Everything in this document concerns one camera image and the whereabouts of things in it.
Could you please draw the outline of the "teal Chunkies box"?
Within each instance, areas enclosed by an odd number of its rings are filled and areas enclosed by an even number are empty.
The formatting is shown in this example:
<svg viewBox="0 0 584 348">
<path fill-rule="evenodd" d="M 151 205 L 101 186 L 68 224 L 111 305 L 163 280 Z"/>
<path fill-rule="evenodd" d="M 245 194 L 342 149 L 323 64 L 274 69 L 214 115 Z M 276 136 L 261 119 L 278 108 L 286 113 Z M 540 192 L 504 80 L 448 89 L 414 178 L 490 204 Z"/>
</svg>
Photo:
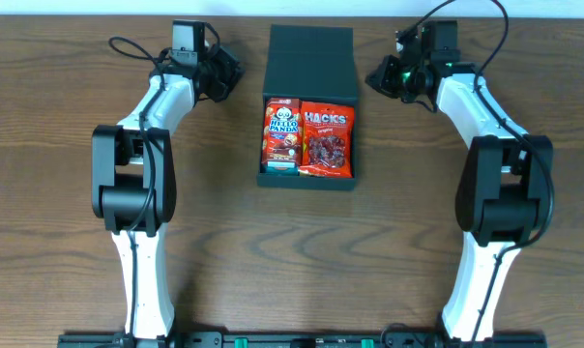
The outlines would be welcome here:
<svg viewBox="0 0 584 348">
<path fill-rule="evenodd" d="M 264 166 L 263 172 L 270 175 L 298 176 L 298 168 L 281 166 Z"/>
</svg>

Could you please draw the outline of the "red Hacks candy bag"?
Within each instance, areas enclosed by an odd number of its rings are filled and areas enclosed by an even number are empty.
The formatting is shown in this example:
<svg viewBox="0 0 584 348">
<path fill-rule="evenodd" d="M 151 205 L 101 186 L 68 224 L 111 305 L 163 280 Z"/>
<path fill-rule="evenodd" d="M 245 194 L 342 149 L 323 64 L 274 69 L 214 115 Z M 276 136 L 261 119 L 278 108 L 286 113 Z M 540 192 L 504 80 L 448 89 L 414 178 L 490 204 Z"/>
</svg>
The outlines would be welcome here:
<svg viewBox="0 0 584 348">
<path fill-rule="evenodd" d="M 355 110 L 352 106 L 303 101 L 301 176 L 352 178 L 351 147 Z"/>
</svg>

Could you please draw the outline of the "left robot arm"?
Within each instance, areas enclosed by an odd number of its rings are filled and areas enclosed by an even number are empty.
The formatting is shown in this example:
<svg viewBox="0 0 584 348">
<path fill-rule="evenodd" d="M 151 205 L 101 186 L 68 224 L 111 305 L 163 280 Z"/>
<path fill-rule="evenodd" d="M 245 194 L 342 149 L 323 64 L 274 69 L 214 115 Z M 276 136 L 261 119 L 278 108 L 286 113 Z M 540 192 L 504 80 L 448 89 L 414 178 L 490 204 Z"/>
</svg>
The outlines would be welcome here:
<svg viewBox="0 0 584 348">
<path fill-rule="evenodd" d="M 176 206 L 171 137 L 201 96 L 225 100 L 244 71 L 225 47 L 191 64 L 180 49 L 154 59 L 149 88 L 115 126 L 92 134 L 92 206 L 120 256 L 127 299 L 119 347 L 170 343 L 175 311 L 165 234 Z"/>
</svg>

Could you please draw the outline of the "black mounting rail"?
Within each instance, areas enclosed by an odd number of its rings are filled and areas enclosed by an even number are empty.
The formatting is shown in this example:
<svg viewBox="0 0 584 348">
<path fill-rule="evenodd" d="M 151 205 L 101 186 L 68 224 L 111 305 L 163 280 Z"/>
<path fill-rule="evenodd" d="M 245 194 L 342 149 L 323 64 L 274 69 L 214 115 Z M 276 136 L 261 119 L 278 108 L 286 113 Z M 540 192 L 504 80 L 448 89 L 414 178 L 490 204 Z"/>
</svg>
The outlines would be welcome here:
<svg viewBox="0 0 584 348">
<path fill-rule="evenodd" d="M 62 334 L 58 348 L 152 347 L 152 348 L 445 348 L 470 347 L 470 342 L 440 333 L 397 330 L 382 334 L 309 333 L 175 333 L 154 339 L 129 339 L 123 333 Z"/>
</svg>

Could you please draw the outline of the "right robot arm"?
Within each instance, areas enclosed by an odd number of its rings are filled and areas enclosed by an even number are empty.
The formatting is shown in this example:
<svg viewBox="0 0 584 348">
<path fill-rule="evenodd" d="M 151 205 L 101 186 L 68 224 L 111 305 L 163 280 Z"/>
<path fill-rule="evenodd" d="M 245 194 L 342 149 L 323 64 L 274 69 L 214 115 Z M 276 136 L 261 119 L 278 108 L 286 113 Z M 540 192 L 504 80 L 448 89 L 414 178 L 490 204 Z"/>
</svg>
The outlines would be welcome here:
<svg viewBox="0 0 584 348">
<path fill-rule="evenodd" d="M 554 210 L 553 145 L 531 135 L 492 97 L 482 69 L 456 53 L 384 58 L 366 83 L 405 103 L 430 99 L 468 149 L 455 197 L 463 249 L 433 332 L 394 324 L 384 347 L 544 347 L 541 333 L 497 333 L 494 314 L 511 264 L 545 233 Z"/>
</svg>

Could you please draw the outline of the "red Hello Panda box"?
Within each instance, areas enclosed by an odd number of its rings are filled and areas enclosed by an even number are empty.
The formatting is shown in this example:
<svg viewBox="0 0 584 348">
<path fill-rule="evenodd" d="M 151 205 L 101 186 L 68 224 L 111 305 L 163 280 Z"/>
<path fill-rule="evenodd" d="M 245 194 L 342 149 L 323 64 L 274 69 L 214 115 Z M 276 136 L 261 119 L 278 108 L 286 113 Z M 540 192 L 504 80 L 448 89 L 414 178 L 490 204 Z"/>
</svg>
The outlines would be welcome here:
<svg viewBox="0 0 584 348">
<path fill-rule="evenodd" d="M 262 139 L 262 166 L 297 168 L 302 161 L 303 120 L 301 101 L 271 98 L 267 101 Z"/>
</svg>

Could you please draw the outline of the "dark green box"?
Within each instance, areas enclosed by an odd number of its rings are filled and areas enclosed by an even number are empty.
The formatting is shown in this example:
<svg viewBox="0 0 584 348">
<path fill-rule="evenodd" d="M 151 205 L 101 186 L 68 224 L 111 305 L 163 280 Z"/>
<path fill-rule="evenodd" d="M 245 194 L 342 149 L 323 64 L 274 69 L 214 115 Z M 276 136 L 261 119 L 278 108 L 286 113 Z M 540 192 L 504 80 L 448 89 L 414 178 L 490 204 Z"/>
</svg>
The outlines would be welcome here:
<svg viewBox="0 0 584 348">
<path fill-rule="evenodd" d="M 325 102 L 355 108 L 351 132 L 352 178 L 320 178 L 267 173 L 258 164 L 256 182 L 263 188 L 353 190 L 357 183 L 359 78 L 349 27 L 272 24 L 262 90 L 262 121 L 270 98 Z"/>
</svg>

